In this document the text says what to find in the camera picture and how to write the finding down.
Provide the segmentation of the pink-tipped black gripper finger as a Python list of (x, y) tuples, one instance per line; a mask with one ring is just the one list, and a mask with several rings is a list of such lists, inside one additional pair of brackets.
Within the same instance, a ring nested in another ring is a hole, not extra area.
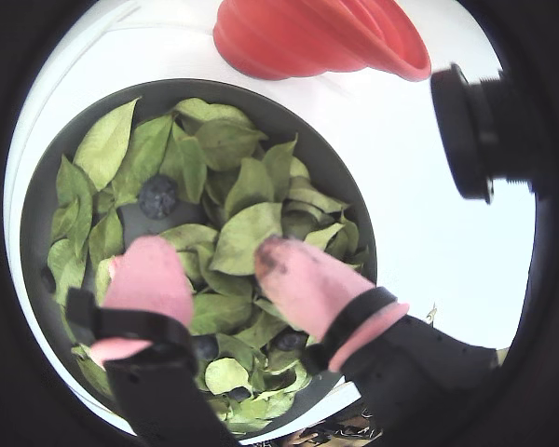
[(355, 385), (379, 433), (376, 446), (431, 446), (498, 367), (493, 348), (468, 345), (409, 315), (384, 287), (303, 241), (270, 237), (255, 252), (264, 295), (314, 344), (311, 372)]
[(65, 317), (106, 372), (118, 410), (147, 446), (236, 446), (195, 383), (191, 291), (172, 245), (139, 237), (114, 260), (105, 299), (72, 288)]

